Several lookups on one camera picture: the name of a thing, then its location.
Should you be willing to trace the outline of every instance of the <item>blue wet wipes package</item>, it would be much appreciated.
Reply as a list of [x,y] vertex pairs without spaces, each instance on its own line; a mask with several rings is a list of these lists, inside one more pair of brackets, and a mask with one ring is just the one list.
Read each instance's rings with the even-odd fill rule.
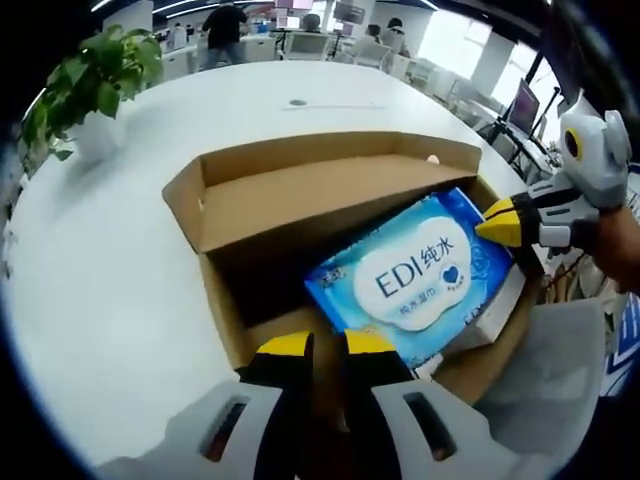
[[420,200],[314,269],[307,289],[336,330],[378,331],[417,368],[496,294],[509,252],[476,236],[482,215],[458,189]]

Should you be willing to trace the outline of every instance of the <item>white flower pot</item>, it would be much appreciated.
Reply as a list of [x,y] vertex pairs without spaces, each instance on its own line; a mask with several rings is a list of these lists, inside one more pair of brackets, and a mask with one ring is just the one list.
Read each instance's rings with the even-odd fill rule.
[[113,118],[100,112],[89,112],[82,125],[69,129],[76,152],[83,162],[94,163],[113,158],[124,140],[124,129]]

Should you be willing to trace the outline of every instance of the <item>potted plant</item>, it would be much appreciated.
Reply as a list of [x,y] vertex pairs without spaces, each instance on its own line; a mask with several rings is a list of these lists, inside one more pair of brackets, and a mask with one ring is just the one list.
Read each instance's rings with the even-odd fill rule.
[[87,161],[106,158],[116,147],[120,104],[162,78],[161,49],[146,30],[123,33],[119,25],[91,37],[47,79],[22,126],[27,156],[43,146],[60,160],[73,153],[60,143],[75,140]]

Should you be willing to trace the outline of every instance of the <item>black shirt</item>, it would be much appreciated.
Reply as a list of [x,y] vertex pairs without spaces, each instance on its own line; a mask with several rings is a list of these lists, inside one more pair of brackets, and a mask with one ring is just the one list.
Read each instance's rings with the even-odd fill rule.
[[209,30],[209,49],[220,48],[240,41],[240,24],[247,21],[247,15],[238,7],[229,4],[216,8],[202,29]]

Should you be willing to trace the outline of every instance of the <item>round table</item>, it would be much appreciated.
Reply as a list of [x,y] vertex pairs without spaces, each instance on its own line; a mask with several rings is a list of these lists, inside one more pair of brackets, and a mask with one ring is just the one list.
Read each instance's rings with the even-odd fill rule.
[[[295,107],[292,100],[304,100]],[[87,168],[47,160],[22,194],[6,284],[33,391],[89,464],[137,456],[167,420],[237,378],[211,318],[196,255],[161,189],[200,153],[292,135],[394,130],[477,145],[500,196],[525,186],[442,106],[370,68],[262,62],[168,82],[125,104],[127,141]]]

